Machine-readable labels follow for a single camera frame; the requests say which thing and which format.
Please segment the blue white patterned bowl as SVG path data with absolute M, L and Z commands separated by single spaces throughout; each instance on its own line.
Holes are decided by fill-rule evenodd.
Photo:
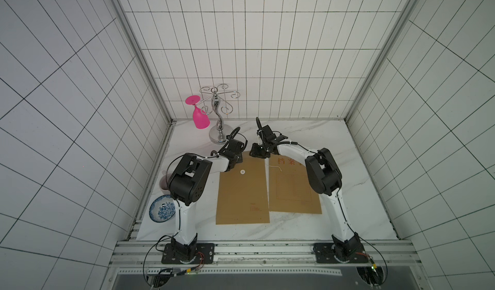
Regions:
M 156 223 L 167 222 L 172 219 L 174 215 L 175 204 L 170 195 L 162 195 L 156 198 L 149 208 L 149 217 Z

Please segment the pink wine glass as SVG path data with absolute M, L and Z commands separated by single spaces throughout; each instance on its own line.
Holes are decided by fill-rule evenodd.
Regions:
M 194 107 L 193 122 L 197 129 L 203 130 L 210 126 L 208 116 L 199 108 L 199 104 L 201 103 L 200 96 L 191 95 L 185 100 L 185 103 Z

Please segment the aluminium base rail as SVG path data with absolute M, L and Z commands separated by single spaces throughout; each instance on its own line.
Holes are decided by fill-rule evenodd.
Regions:
M 180 260 L 167 242 L 128 241 L 116 245 L 110 266 L 118 268 L 304 268 L 364 266 L 382 268 L 421 263 L 410 241 L 367 241 L 347 260 L 337 260 L 330 241 L 200 242 L 193 260 Z

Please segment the chrome glass rack stand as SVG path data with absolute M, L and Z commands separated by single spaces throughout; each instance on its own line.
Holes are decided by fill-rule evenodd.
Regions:
M 228 84 L 221 83 L 217 86 L 205 86 L 200 89 L 203 99 L 198 107 L 203 114 L 214 113 L 217 116 L 216 125 L 210 129 L 210 140 L 214 144 L 225 144 L 233 128 L 224 122 L 224 116 L 233 112 L 230 99 L 238 99 L 241 94 L 237 90 L 230 90 Z

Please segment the pale pink mug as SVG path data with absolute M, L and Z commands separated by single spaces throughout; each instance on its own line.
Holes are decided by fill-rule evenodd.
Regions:
M 166 174 L 164 175 L 161 180 L 159 181 L 159 187 L 161 192 L 166 195 L 170 193 L 170 187 L 169 187 L 169 180 L 170 180 L 171 175 Z

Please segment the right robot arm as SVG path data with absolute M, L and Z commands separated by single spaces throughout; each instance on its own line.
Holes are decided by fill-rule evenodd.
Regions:
M 275 135 L 270 126 L 261 125 L 259 119 L 256 122 L 259 141 L 253 143 L 250 156 L 268 159 L 272 155 L 278 155 L 305 166 L 309 185 L 319 194 L 330 220 L 333 241 L 330 247 L 331 256 L 341 264 L 353 260 L 370 261 L 371 257 L 366 253 L 359 234 L 351 228 L 346 218 L 343 194 L 340 193 L 342 173 L 331 152 L 327 148 L 305 148 L 285 135 Z

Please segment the brown file bag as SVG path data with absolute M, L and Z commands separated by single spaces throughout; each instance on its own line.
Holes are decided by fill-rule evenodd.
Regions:
M 319 194 L 308 182 L 303 164 L 284 156 L 269 159 L 269 210 L 320 215 Z
M 242 154 L 243 162 L 220 174 L 217 225 L 268 224 L 269 202 L 264 159 Z

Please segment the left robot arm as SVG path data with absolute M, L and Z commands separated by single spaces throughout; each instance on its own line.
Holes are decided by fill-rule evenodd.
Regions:
M 196 202 L 204 192 L 209 175 L 228 172 L 243 161 L 242 152 L 248 141 L 235 139 L 239 131 L 239 127 L 234 129 L 222 148 L 210 157 L 185 153 L 180 156 L 175 170 L 165 175 L 177 215 L 170 247 L 183 263 L 190 263 L 197 253 Z

